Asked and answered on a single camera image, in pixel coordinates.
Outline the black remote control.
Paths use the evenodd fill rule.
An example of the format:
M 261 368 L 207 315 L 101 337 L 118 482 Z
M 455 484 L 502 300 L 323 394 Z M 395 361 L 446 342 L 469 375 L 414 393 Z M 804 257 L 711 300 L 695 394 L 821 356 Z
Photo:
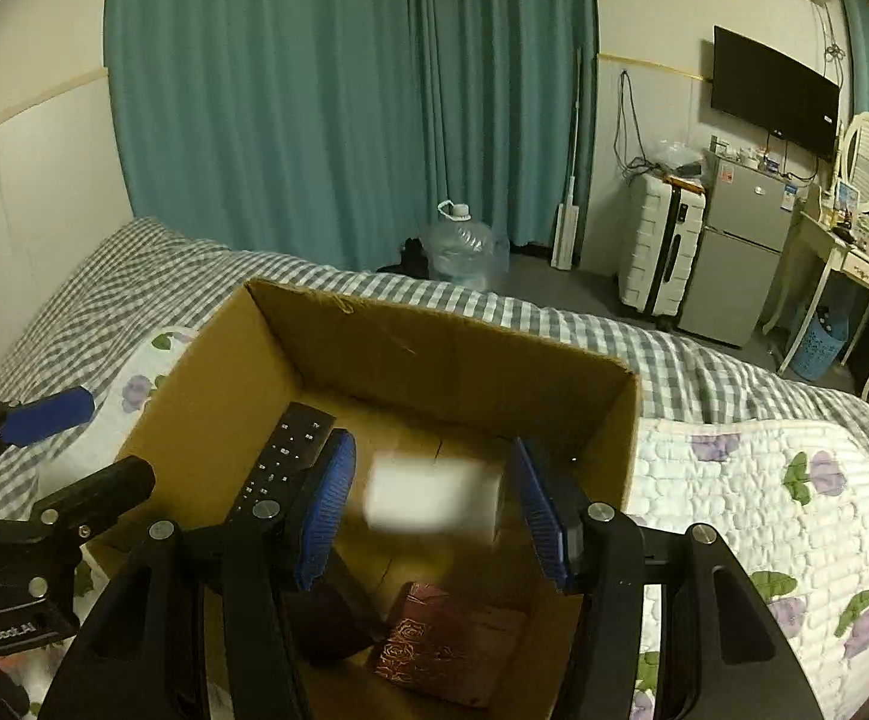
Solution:
M 275 421 L 272 434 L 237 491 L 226 523 L 285 517 L 327 444 L 335 421 L 336 417 L 325 411 L 291 401 Z

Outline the red patterned card box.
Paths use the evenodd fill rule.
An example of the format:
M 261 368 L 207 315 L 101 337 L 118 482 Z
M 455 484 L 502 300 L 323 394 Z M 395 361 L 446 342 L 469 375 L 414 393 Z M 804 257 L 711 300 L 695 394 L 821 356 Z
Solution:
M 525 624 L 521 610 L 475 603 L 429 583 L 407 583 L 368 668 L 400 688 L 486 709 Z

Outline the small white box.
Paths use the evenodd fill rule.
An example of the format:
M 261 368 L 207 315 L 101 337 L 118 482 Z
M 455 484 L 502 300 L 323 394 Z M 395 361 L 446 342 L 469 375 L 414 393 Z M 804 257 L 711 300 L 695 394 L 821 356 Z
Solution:
M 491 541 L 501 486 L 501 470 L 470 458 L 376 455 L 364 488 L 363 517 L 379 532 Z

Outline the white floral quilt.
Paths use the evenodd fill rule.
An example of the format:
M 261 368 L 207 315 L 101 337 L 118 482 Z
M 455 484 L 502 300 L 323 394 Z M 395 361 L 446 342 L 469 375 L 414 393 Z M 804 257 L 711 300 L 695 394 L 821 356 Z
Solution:
M 777 444 L 772 426 L 732 426 L 722 433 L 693 434 L 652 422 L 647 445 L 658 454 L 712 460 L 733 450 L 751 455 L 756 470 L 782 468 L 790 497 L 785 511 L 742 512 L 725 520 L 680 514 L 647 522 L 626 505 L 613 505 L 642 527 L 683 533 L 708 523 L 727 541 L 797 656 L 820 704 L 820 717 L 838 717 L 834 694 L 847 684 L 869 692 L 869 525 L 841 494 L 821 481 L 818 427 L 804 422 L 793 444 Z M 286 596 L 291 644 L 309 702 L 306 718 L 491 718 L 486 709 L 452 704 L 379 678 L 368 668 L 375 645 L 386 639 L 389 614 L 371 598 L 336 552 L 304 593 Z M 652 688 L 660 652 L 662 596 L 644 592 L 638 684 Z M 208 684 L 229 692 L 222 656 L 221 596 L 205 593 L 205 656 Z

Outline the grey checked bed sheet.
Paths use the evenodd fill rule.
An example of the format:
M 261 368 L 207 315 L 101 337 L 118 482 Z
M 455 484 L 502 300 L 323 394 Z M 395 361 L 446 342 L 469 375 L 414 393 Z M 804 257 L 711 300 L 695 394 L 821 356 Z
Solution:
M 104 450 L 155 466 L 151 507 L 221 517 L 286 401 L 306 388 L 398 411 L 423 431 L 533 434 L 573 454 L 589 493 L 647 522 L 789 509 L 782 468 L 733 450 L 712 460 L 647 445 L 652 422 L 693 434 L 813 422 L 841 497 L 869 525 L 869 406 L 784 382 L 711 349 L 613 320 L 540 309 L 452 284 L 236 252 L 137 220 L 112 234 L 42 307 L 0 364 L 0 397 L 81 385 L 119 406 L 128 356 L 167 337 L 189 355 L 137 429 Z

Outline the brown cardboard box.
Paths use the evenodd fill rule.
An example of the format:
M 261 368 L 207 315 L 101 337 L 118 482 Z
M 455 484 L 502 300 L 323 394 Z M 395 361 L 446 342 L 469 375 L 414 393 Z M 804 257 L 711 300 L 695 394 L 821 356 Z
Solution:
M 641 392 L 592 351 L 481 320 L 369 298 L 245 283 L 194 338 L 122 444 L 156 488 L 99 543 L 114 569 L 156 520 L 215 525 L 291 403 L 356 440 L 335 548 L 387 614 L 421 582 L 510 608 L 521 637 L 486 706 L 545 718 L 581 603 L 543 575 L 510 479 L 517 439 L 540 445 L 590 499 L 628 497 Z

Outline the blue waste basket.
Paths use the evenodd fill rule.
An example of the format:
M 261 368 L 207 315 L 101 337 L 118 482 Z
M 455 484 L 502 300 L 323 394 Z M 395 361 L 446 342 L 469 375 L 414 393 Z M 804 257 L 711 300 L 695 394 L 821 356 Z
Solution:
M 790 369 L 800 379 L 816 382 L 834 364 L 849 338 L 849 317 L 829 305 L 820 305 L 808 324 Z

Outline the white dressing table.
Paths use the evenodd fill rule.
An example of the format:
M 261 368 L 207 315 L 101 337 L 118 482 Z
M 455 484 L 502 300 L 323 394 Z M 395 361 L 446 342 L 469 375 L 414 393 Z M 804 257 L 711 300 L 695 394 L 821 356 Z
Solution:
M 761 333 L 771 338 L 792 310 L 789 338 L 774 351 L 777 374 L 792 369 L 798 349 L 821 304 L 836 316 L 846 316 L 849 335 L 836 362 L 847 369 L 859 354 L 869 324 L 869 255 L 862 247 L 838 238 L 805 211 L 793 215 L 777 271 L 777 288 L 769 301 Z M 869 371 L 855 381 L 861 399 L 869 403 Z

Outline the silver mini fridge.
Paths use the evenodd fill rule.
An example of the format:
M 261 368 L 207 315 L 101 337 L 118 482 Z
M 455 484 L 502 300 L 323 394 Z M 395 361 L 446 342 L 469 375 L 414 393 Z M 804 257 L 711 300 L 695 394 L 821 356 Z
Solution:
M 797 192 L 720 156 L 678 328 L 733 348 L 758 325 L 789 234 Z

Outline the white suitcase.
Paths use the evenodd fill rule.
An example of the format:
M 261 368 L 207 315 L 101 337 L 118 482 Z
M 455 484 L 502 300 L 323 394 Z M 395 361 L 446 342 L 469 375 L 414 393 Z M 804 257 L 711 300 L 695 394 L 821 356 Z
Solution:
M 641 174 L 629 185 L 618 255 L 620 301 L 647 317 L 680 312 L 706 211 L 701 185 Z

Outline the white mop pole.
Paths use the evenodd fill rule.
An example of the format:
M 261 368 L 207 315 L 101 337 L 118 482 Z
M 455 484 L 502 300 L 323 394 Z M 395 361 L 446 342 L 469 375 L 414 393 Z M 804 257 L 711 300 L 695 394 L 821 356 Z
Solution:
M 555 242 L 550 265 L 555 270 L 573 268 L 574 242 L 578 232 L 579 207 L 576 205 L 576 179 L 578 178 L 579 128 L 581 128 L 582 52 L 574 54 L 574 98 L 571 110 L 571 138 L 567 151 L 566 181 L 561 203 L 556 213 Z

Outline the clear water jug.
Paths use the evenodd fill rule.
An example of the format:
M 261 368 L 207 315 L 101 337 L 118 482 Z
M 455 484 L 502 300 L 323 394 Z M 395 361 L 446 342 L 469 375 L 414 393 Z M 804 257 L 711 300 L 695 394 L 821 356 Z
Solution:
M 475 220 L 466 203 L 439 202 L 421 244 L 433 280 L 489 291 L 501 286 L 509 270 L 506 234 Z

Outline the oval vanity mirror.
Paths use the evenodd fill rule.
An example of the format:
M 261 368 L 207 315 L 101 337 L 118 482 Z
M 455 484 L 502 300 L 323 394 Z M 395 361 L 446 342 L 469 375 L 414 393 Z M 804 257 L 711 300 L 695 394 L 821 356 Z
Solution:
M 857 200 L 855 211 L 869 213 L 869 112 L 859 112 L 850 119 L 838 140 L 838 153 L 834 160 L 834 197 L 849 199 L 850 193 L 841 190 L 849 185 Z

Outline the black wall television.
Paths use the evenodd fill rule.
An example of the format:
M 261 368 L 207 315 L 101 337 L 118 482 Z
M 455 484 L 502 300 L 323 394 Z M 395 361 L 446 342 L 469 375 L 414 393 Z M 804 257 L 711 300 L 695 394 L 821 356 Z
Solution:
M 714 28 L 714 109 L 829 161 L 838 133 L 839 93 L 836 83 L 789 55 Z

